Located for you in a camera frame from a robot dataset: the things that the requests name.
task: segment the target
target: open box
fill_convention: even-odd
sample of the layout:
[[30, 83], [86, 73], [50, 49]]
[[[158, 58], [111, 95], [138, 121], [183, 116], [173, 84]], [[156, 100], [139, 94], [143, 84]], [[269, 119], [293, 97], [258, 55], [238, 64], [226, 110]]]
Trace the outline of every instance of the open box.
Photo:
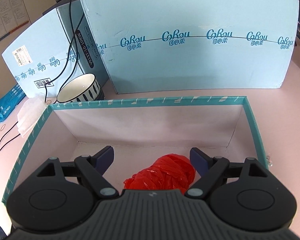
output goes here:
[[123, 181], [169, 153], [192, 147], [231, 162], [254, 157], [267, 168], [261, 137], [246, 97], [104, 100], [50, 105], [11, 172], [2, 202], [49, 157], [61, 162], [114, 148], [104, 177], [119, 192]]

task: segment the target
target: bowl rim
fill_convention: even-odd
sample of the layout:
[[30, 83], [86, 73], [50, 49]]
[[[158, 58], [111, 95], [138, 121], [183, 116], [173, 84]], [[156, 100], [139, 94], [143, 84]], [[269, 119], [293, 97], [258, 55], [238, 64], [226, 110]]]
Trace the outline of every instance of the bowl rim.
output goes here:
[[[58, 100], [58, 96], [59, 96], [60, 92], [61, 92], [61, 91], [62, 91], [69, 83], [71, 83], [71, 81], [73, 81], [73, 80], [75, 80], [75, 79], [77, 79], [77, 78], [79, 78], [79, 77], [81, 77], [81, 76], [84, 76], [84, 75], [93, 75], [93, 76], [94, 76], [94, 81], [91, 83], [91, 85], [90, 85], [85, 91], [81, 92], [79, 95], [75, 96], [74, 98], [69, 99], [69, 100], [67, 100], [67, 101], [60, 102], [60, 101]], [[87, 92], [87, 91], [90, 89], [90, 87], [92, 87], [92, 85], [94, 84], [94, 82], [96, 81], [96, 79], [97, 79], [97, 78], [96, 78], [96, 75], [93, 74], [93, 73], [85, 73], [85, 74], [82, 74], [82, 75], [80, 75], [80, 76], [77, 76], [76, 78], [74, 78], [73, 80], [71, 80], [69, 83], [67, 83], [67, 84], [59, 91], [59, 93], [57, 94], [57, 102], [59, 102], [59, 103], [62, 104], [62, 103], [67, 103], [67, 102], [70, 102], [70, 101], [76, 99], [77, 97], [79, 97], [79, 96], [81, 96], [82, 94], [84, 94], [85, 92]]]

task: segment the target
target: gray ribbed surface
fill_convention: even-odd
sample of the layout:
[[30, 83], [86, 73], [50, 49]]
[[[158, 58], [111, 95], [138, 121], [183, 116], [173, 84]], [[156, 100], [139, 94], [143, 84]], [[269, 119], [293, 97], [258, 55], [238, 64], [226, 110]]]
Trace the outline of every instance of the gray ribbed surface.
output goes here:
[[9, 240], [299, 240], [288, 229], [248, 233], [219, 220], [201, 200], [191, 200], [179, 190], [130, 191], [100, 203], [82, 225], [55, 235], [16, 231]]

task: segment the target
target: bulletin board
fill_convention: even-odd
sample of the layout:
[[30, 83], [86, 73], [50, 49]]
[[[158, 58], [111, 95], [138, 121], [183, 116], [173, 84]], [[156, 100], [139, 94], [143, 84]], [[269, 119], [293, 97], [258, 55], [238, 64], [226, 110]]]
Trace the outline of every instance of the bulletin board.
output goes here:
[[0, 41], [28, 22], [23, 0], [0, 0]]

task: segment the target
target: blue plastic package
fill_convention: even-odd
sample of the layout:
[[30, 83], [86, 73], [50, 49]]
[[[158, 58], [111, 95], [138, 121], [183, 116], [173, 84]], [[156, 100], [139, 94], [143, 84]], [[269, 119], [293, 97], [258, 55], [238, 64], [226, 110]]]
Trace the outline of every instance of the blue plastic package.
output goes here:
[[21, 87], [15, 85], [3, 98], [0, 99], [0, 122], [3, 122], [12, 113], [17, 104], [25, 98], [26, 94]]

